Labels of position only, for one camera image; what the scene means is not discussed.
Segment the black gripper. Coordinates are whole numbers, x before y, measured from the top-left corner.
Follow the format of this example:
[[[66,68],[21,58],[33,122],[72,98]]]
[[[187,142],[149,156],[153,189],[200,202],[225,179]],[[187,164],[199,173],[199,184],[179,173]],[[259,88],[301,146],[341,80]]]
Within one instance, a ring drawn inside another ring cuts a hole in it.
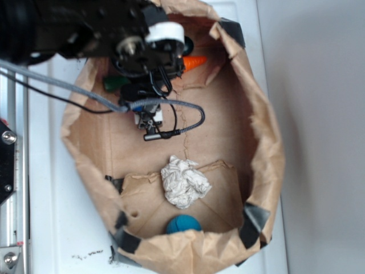
[[[142,9],[148,34],[144,37],[131,36],[117,46],[118,57],[111,58],[117,71],[127,77],[139,78],[159,68],[171,79],[181,76],[185,66],[184,28],[169,20],[164,9],[149,5]]]

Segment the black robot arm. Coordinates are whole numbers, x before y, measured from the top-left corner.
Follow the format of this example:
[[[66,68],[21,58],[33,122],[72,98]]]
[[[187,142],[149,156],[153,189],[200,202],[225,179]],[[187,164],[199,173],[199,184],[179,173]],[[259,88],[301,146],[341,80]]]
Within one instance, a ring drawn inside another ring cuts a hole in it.
[[[2,1],[1,59],[35,65],[109,57],[137,78],[184,71],[184,29],[151,1]]]

